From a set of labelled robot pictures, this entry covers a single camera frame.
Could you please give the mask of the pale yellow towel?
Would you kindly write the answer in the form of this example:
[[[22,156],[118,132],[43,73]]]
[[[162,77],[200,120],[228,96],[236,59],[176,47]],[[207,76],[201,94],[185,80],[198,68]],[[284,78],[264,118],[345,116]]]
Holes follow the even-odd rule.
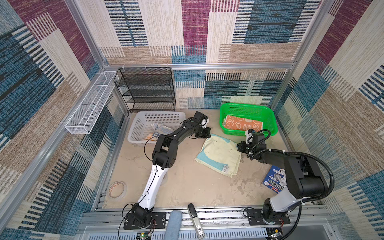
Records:
[[[242,154],[237,144],[221,136],[211,135],[206,139],[201,151],[195,158],[198,163],[232,178],[237,175]]]

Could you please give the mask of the orange pattern towel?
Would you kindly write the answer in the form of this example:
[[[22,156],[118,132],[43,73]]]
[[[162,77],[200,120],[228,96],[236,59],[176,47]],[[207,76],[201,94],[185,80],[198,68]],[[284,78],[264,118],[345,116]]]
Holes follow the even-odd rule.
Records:
[[[253,129],[257,132],[263,129],[264,123],[261,121],[227,115],[224,118],[223,126],[228,130],[247,131]]]

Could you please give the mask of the striped rabbit text towel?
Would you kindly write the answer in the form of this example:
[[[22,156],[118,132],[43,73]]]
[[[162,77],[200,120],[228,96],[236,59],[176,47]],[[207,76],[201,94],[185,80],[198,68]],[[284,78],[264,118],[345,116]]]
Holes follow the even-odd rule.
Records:
[[[163,124],[153,123],[153,124],[151,124],[151,127],[152,127],[153,131],[151,133],[149,133],[146,137],[144,137],[143,141],[156,142],[160,135],[168,135],[174,131],[173,129],[171,129],[171,128],[163,125]]]

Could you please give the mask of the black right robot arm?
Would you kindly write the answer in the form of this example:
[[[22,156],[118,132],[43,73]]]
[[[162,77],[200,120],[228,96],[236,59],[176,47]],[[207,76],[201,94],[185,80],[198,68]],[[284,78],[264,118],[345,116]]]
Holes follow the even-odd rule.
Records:
[[[270,131],[246,131],[246,140],[237,144],[238,151],[250,160],[285,170],[286,187],[263,205],[262,219],[267,225],[276,223],[288,211],[306,203],[326,198],[335,187],[332,170],[321,159],[302,152],[268,149]]]

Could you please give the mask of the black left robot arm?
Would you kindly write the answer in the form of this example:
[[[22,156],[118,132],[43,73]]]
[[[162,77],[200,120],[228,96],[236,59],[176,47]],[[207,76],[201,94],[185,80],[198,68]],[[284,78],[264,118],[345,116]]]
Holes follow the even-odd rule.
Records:
[[[211,129],[208,127],[208,122],[209,118],[206,115],[195,112],[193,117],[184,120],[172,133],[159,135],[152,157],[149,158],[152,162],[152,169],[148,182],[142,196],[130,210],[133,223],[138,227],[148,228],[154,225],[152,213],[156,196],[164,176],[176,161],[179,144],[192,135],[195,135],[196,139],[210,138]]]

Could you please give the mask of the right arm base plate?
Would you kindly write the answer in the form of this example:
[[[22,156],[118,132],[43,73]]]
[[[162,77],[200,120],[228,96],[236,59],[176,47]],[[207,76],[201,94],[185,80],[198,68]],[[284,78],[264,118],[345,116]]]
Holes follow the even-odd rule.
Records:
[[[243,215],[248,219],[250,226],[262,225],[289,225],[291,220],[288,213],[277,213],[265,220],[263,217],[263,209],[245,208]]]

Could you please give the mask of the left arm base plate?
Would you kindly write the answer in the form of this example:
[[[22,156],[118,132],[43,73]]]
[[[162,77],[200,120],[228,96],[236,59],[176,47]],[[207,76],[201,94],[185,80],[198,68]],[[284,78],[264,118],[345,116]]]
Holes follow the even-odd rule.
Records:
[[[134,217],[134,214],[128,213],[124,220],[124,230],[138,230],[138,229],[164,229],[166,226],[167,213],[166,212],[152,212],[146,224],[141,224]]]

